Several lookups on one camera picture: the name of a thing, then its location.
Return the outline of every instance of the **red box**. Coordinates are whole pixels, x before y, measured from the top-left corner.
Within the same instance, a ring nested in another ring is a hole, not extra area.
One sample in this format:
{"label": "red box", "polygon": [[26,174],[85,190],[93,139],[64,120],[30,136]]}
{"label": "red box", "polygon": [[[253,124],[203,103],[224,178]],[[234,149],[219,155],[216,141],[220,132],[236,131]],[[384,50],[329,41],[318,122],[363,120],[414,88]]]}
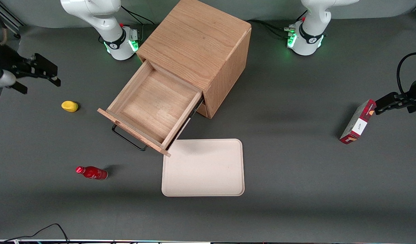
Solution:
{"label": "red box", "polygon": [[339,140],[344,144],[357,140],[374,114],[376,106],[375,102],[369,99],[358,107]]}

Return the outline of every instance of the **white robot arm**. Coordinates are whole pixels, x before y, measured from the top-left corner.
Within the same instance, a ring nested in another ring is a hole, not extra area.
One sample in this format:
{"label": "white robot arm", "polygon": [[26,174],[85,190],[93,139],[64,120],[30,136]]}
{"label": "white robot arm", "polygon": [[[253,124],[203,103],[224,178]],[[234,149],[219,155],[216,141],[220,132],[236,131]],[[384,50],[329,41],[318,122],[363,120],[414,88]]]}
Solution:
{"label": "white robot arm", "polygon": [[138,49],[137,30],[121,26],[111,15],[119,11],[121,0],[60,0],[63,9],[91,24],[104,39],[107,51],[116,60],[127,60]]}
{"label": "white robot arm", "polygon": [[305,21],[296,23],[285,28],[290,32],[288,48],[297,54],[308,56],[313,54],[321,46],[323,33],[332,19],[332,13],[327,10],[333,6],[345,6],[356,3],[359,0],[301,0],[303,6],[308,10]]}

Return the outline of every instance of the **yellow lemon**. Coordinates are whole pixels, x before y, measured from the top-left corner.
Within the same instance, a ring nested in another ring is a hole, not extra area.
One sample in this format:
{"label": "yellow lemon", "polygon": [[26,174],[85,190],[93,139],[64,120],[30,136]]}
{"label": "yellow lemon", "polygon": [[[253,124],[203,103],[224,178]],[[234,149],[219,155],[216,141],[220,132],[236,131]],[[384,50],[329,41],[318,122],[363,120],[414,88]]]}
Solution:
{"label": "yellow lemon", "polygon": [[78,109],[78,104],[73,101],[65,101],[62,103],[62,109],[68,112],[75,112]]}

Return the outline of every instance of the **black metal handle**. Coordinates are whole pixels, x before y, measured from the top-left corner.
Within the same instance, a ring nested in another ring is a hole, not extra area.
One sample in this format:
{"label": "black metal handle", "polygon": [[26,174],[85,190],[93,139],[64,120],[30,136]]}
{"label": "black metal handle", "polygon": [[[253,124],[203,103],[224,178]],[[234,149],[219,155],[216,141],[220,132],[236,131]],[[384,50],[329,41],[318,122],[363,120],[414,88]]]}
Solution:
{"label": "black metal handle", "polygon": [[112,127],[112,131],[113,133],[115,133],[116,135],[118,135],[120,138],[126,140],[126,142],[128,142],[129,144],[133,145],[135,148],[137,148],[140,151],[146,151],[147,145],[144,146],[144,148],[141,148],[137,145],[135,145],[134,143],[132,143],[130,140],[126,139],[124,136],[122,136],[121,134],[119,134],[115,129],[116,129],[117,125],[113,125]]}

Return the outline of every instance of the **wooden drawer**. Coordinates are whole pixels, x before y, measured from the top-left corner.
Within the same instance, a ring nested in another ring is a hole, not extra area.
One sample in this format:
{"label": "wooden drawer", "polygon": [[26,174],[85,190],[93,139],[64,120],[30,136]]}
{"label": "wooden drawer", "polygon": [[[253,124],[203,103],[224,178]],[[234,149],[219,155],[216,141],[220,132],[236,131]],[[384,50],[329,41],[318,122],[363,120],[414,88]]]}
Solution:
{"label": "wooden drawer", "polygon": [[146,60],[110,106],[98,112],[170,156],[169,146],[202,99],[201,89]]}

